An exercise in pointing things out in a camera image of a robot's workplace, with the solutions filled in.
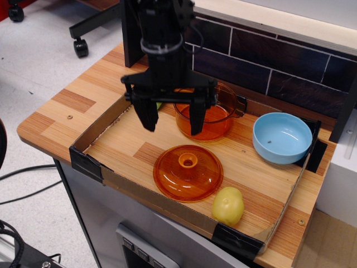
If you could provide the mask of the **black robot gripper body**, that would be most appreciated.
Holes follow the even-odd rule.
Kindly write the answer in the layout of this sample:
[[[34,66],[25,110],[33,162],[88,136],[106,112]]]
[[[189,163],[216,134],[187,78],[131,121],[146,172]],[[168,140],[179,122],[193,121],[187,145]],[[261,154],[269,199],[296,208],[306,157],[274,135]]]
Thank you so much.
[[[141,41],[140,45],[148,57],[148,69],[121,78],[126,86],[126,100],[193,103],[198,98],[205,109],[216,105],[217,81],[189,69],[182,41],[164,46]]]

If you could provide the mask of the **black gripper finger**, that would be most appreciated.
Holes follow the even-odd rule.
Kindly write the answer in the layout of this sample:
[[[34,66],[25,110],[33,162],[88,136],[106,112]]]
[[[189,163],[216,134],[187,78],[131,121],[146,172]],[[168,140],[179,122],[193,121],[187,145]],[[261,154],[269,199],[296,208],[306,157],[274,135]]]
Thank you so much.
[[[154,132],[158,121],[156,102],[149,98],[134,98],[132,104],[143,127]]]
[[[189,108],[191,135],[195,136],[202,132],[206,115],[206,102],[204,98],[195,98]]]

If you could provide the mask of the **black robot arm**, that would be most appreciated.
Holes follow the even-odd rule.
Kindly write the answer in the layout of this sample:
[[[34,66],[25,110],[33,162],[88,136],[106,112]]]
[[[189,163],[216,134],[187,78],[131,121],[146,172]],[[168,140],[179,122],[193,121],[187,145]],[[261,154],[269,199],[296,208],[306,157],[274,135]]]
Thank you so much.
[[[148,69],[124,75],[125,97],[142,125],[154,131],[157,103],[190,106],[191,134],[202,131],[206,110],[216,105],[217,80],[188,67],[184,32],[195,18],[193,1],[121,1],[125,65],[144,55]]]

